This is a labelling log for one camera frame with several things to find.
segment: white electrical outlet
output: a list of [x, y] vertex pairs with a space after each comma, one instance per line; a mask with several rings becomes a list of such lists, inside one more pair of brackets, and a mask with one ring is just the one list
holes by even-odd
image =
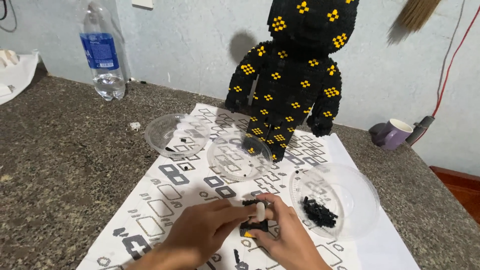
[[149, 9], [153, 8], [153, 0], [132, 0], [132, 4]]

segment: stone surface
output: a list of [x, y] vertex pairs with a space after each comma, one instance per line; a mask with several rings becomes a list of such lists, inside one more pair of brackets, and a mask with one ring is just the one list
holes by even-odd
[[[106, 102], [92, 86], [37, 74], [0, 106], [0, 268], [75, 269], [158, 156], [146, 125], [197, 102], [223, 103], [137, 83], [124, 100]], [[479, 227], [410, 147], [385, 151], [366, 131], [333, 132], [422, 269], [480, 269]]]

